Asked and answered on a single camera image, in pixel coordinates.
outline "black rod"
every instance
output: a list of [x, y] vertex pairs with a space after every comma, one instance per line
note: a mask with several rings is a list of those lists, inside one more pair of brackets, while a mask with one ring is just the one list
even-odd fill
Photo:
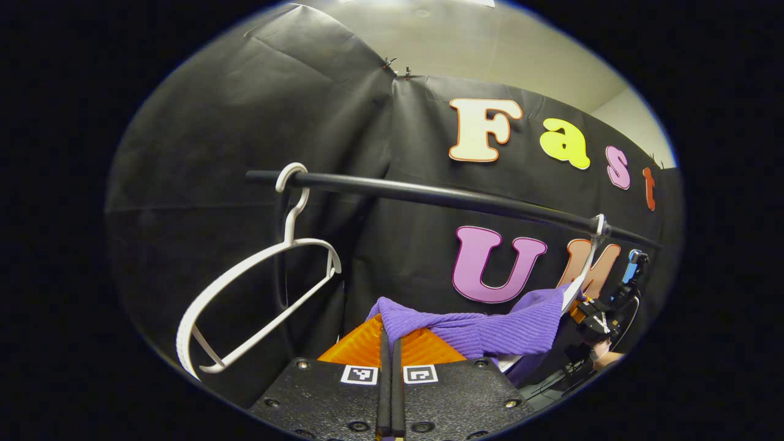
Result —
[[[280, 176], [279, 171], [251, 170], [245, 174], [245, 179], [274, 183], [278, 176]], [[512, 198], [487, 195], [475, 191], [327, 173], [294, 173], [289, 178], [287, 184], [299, 188], [309, 187], [318, 188], [322, 191], [371, 195], [380, 198], [421, 202], [435, 206], [516, 217], [532, 222], [547, 222], [588, 234], [593, 234], [596, 231], [595, 221], [585, 217], [517, 201]], [[647, 245], [657, 250], [662, 248], [657, 242], [617, 227], [612, 227], [610, 236], [640, 245]]]

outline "hanger hook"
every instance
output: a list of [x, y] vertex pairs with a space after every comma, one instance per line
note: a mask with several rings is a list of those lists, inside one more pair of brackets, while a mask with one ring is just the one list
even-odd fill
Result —
[[[299, 162], [292, 162], [284, 167], [281, 170], [280, 176], [278, 176], [278, 180], [275, 182], [275, 191], [278, 193], [283, 192], [283, 189], [286, 187], [286, 182], [288, 182], [289, 178], [294, 173], [307, 173], [307, 168], [304, 165], [300, 164]], [[307, 197], [310, 194], [310, 189], [303, 187], [302, 195], [299, 197], [299, 202], [297, 202], [296, 206], [289, 211], [289, 215], [286, 217], [286, 227], [283, 232], [283, 242], [288, 243], [291, 245], [294, 242], [294, 223], [296, 222], [296, 217], [302, 213], [302, 210], [305, 208], [305, 204], [307, 204]]]

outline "orange plastic base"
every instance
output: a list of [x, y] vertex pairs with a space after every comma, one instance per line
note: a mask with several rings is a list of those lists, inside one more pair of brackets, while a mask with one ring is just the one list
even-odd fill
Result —
[[[381, 315], [378, 314], [338, 341], [319, 361], [381, 367]], [[466, 359], [427, 328], [402, 338], [403, 366], [458, 362]]]

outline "metal clip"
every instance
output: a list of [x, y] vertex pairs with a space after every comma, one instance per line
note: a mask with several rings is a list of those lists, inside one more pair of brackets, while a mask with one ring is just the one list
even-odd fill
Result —
[[395, 61], [395, 60], [397, 60], [397, 57], [395, 57], [395, 58], [393, 58], [392, 60], [389, 60], [389, 61], [387, 61], [387, 58], [384, 57], [384, 66], [382, 67], [382, 69], [386, 69], [387, 67], [389, 67], [392, 64], [392, 62]]

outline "purple knit fabric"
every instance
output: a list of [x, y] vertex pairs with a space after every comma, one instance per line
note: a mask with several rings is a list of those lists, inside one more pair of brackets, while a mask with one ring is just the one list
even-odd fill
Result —
[[428, 328], [467, 359], [480, 358], [485, 354], [522, 355], [525, 358], [552, 348], [566, 288], [568, 284], [554, 290], [531, 291], [505, 315], [475, 312], [430, 314], [381, 297], [371, 308], [368, 319], [381, 314], [390, 349], [404, 335]]

